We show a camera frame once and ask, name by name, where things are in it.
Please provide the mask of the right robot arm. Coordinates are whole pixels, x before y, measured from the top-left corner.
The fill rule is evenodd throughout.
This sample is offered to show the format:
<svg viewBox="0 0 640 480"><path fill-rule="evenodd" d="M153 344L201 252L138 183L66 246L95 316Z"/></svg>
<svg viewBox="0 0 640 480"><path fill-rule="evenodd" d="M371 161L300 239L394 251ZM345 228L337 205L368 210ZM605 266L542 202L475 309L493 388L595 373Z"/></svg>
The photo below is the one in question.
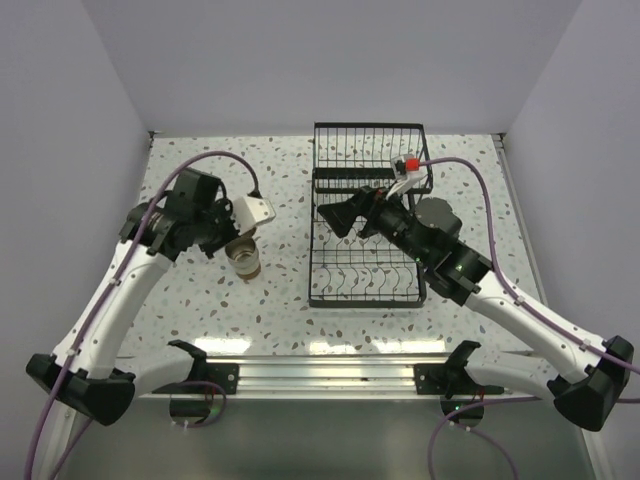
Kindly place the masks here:
<svg viewBox="0 0 640 480"><path fill-rule="evenodd" d="M363 187L317 211L339 238L363 218L360 237L384 237L422 268L435 293L494 321L546 362L522 368L495 357L461 358L445 369L451 389L501 385L552 401L578 427L602 429L629 382L634 347L628 340L581 329L517 289L494 262L460 240L462 222L442 199L429 197L409 210L397 197Z"/></svg>

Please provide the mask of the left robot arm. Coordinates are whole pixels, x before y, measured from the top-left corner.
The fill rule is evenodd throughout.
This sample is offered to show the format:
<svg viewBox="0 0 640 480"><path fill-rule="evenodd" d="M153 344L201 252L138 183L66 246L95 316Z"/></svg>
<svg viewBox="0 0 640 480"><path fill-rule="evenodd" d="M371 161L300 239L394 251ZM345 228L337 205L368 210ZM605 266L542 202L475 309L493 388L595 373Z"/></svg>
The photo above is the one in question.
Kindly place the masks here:
<svg viewBox="0 0 640 480"><path fill-rule="evenodd" d="M243 233L235 219L246 200L230 200L223 181L187 168L127 215L108 271L83 315L50 354L35 353L27 375L49 395L103 426L117 422L133 401L177 384L201 390L210 376L206 353L171 340L147 357L118 364L117 354L147 296L181 253L198 246L208 258Z"/></svg>

